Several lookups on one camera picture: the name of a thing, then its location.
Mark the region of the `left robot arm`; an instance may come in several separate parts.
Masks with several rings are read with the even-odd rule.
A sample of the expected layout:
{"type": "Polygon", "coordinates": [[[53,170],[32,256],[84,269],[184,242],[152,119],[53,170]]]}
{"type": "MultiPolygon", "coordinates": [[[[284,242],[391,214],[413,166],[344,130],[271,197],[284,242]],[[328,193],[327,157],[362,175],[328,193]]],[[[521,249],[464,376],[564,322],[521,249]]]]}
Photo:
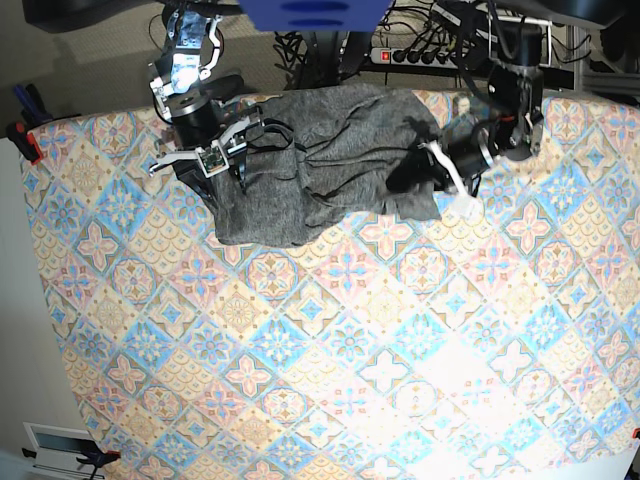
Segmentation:
{"type": "Polygon", "coordinates": [[[482,175],[499,161],[526,161],[541,147],[544,117],[542,44],[551,28],[541,20],[501,16],[493,1],[460,2],[454,55],[461,79],[490,116],[451,142],[421,143],[420,166],[434,186],[453,195],[452,210],[470,219],[482,211],[477,198],[482,175]]]}

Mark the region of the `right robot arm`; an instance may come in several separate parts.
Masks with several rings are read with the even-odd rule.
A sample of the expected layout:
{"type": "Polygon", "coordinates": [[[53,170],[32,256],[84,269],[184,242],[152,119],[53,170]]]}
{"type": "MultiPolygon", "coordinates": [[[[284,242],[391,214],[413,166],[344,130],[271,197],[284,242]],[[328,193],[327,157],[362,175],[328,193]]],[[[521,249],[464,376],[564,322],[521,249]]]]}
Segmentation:
{"type": "Polygon", "coordinates": [[[219,24],[242,13],[238,5],[217,1],[165,1],[164,45],[149,65],[154,110],[174,131],[177,149],[161,154],[151,176],[172,168],[209,209],[218,206],[215,180],[229,174],[246,192],[247,136],[266,126],[258,106],[227,114],[226,101],[244,87],[239,74],[212,77],[223,52],[219,24]]]}

